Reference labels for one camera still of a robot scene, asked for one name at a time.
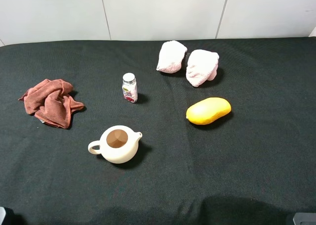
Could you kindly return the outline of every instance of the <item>towel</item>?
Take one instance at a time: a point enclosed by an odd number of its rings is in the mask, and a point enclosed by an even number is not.
[[[181,69],[181,62],[188,49],[177,41],[163,43],[157,65],[157,71],[175,73]]]
[[[19,99],[24,101],[26,113],[40,119],[43,123],[57,128],[70,126],[71,114],[82,110],[84,104],[76,102],[68,93],[73,86],[61,79],[45,79],[30,88]]]
[[[206,80],[212,81],[217,74],[219,56],[217,53],[197,49],[188,60],[186,77],[193,87],[198,87]]]

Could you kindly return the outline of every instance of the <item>teapot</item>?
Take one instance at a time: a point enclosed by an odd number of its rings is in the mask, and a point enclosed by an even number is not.
[[[141,132],[136,133],[129,127],[116,125],[107,129],[100,140],[91,142],[88,151],[92,154],[101,154],[109,162],[124,163],[135,156],[138,141],[142,136]]]

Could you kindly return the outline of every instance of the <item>teapot handle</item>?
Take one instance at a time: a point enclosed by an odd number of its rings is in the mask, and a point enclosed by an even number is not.
[[[95,147],[95,146],[100,146],[100,141],[93,141],[93,142],[89,143],[88,151],[92,154],[101,154],[100,149],[93,149],[93,147]]]

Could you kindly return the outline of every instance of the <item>teapot spout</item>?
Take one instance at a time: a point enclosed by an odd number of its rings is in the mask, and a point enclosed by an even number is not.
[[[141,132],[137,132],[137,133],[135,133],[135,135],[136,135],[136,141],[138,142],[141,138],[142,138],[142,133]]]

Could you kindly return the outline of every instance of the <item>small bottle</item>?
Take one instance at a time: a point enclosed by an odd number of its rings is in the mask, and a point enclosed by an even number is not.
[[[132,103],[135,103],[138,99],[137,85],[135,75],[132,73],[126,73],[123,76],[123,95],[124,98]]]

